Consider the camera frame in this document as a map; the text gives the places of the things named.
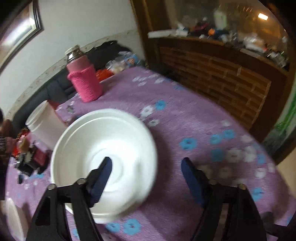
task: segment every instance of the purple tablecloth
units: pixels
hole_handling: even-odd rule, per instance
[[[60,105],[57,114],[68,121],[103,108],[127,111],[148,126],[158,150],[158,175],[151,194],[129,216],[98,225],[104,240],[190,240],[202,208],[194,203],[183,178],[180,163],[184,157],[221,184],[245,183],[260,213],[272,211],[277,224],[289,223],[296,210],[295,198],[262,147],[221,107],[140,67],[116,74],[102,85],[104,95],[98,100],[83,103],[76,95]],[[30,219],[50,184],[50,171],[18,185],[13,161],[6,197],[23,207]],[[67,217],[72,238],[78,240],[74,219],[70,213]],[[222,212],[221,225],[225,218]]]

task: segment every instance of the black sofa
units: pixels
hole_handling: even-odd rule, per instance
[[[130,49],[119,45],[117,41],[109,41],[92,48],[86,55],[95,69],[99,70],[104,68],[107,62],[115,59],[120,51],[130,51]],[[25,127],[27,118],[41,102],[52,100],[61,104],[77,93],[71,81],[67,79],[67,75],[67,69],[63,68],[41,86],[15,113],[12,120],[14,138]]]

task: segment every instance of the pink bottle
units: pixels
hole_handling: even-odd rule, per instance
[[[90,102],[102,95],[102,87],[96,77],[96,70],[87,56],[76,45],[65,52],[67,59],[67,78],[72,82],[83,102]]]

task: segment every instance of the floor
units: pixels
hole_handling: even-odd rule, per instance
[[[296,148],[277,165],[277,169],[296,198]]]

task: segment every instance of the white bowl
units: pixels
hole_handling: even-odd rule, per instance
[[[100,201],[91,208],[96,223],[122,218],[148,196],[157,172],[157,151],[148,128],[135,116],[115,109],[90,112],[70,125],[51,158],[51,179],[71,185],[112,160],[112,172]],[[73,213],[70,204],[66,209]]]

